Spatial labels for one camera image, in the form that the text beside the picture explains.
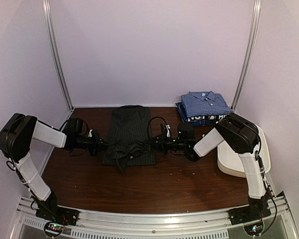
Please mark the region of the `dark striped long sleeve shirt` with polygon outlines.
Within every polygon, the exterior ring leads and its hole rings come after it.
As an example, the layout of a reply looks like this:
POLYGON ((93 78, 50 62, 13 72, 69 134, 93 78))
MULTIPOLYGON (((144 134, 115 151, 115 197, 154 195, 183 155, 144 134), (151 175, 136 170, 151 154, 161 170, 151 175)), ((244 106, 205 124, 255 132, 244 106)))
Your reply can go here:
POLYGON ((150 110, 143 106, 123 106, 112 112, 108 142, 102 163, 117 166, 156 165, 154 151, 146 144, 150 110))

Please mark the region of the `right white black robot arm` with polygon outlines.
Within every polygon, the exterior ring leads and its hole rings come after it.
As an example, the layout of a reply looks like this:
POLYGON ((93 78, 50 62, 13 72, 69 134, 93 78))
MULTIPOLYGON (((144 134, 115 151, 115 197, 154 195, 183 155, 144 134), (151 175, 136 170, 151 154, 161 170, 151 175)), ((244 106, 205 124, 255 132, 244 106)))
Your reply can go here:
POLYGON ((262 141, 255 124, 230 113, 221 119, 201 140, 196 140, 194 128, 188 123, 178 125, 178 135, 168 135, 167 125, 161 125, 161 134, 146 140, 154 150, 167 153, 182 151, 190 161, 196 162, 210 151, 226 142, 238 154, 248 183, 246 216, 255 220, 264 213, 269 193, 266 187, 265 166, 261 158, 262 141))

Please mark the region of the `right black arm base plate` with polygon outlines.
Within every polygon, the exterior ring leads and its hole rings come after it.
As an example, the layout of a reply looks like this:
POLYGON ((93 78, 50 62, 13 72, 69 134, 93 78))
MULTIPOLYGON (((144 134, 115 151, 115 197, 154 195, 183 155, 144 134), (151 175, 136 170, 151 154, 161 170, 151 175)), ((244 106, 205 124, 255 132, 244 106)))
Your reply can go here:
POLYGON ((240 208, 229 210, 229 218, 232 225, 243 224, 247 222, 257 221, 263 217, 271 215, 271 210, 266 204, 264 208, 257 205, 247 205, 240 208))

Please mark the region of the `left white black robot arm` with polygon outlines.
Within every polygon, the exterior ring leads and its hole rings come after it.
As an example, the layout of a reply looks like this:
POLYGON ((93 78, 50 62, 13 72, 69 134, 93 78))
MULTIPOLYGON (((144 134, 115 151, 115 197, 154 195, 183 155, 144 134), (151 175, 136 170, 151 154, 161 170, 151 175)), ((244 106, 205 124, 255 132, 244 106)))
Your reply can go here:
POLYGON ((35 116, 15 113, 0 131, 0 150, 9 160, 21 182, 29 189, 39 209, 51 221, 62 216, 57 197, 45 183, 32 160, 35 141, 72 152, 83 149, 91 156, 110 147, 96 130, 89 129, 83 119, 69 118, 60 129, 54 128, 35 116))

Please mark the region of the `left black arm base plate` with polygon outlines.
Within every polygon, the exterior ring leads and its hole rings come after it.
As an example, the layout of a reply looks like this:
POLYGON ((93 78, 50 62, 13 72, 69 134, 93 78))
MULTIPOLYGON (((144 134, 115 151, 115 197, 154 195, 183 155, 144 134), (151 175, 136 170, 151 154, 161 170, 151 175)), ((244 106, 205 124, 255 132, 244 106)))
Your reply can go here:
POLYGON ((77 224, 79 211, 65 207, 57 207, 57 212, 53 214, 47 209, 39 208, 36 210, 35 215, 39 218, 56 222, 61 225, 75 226, 77 224))

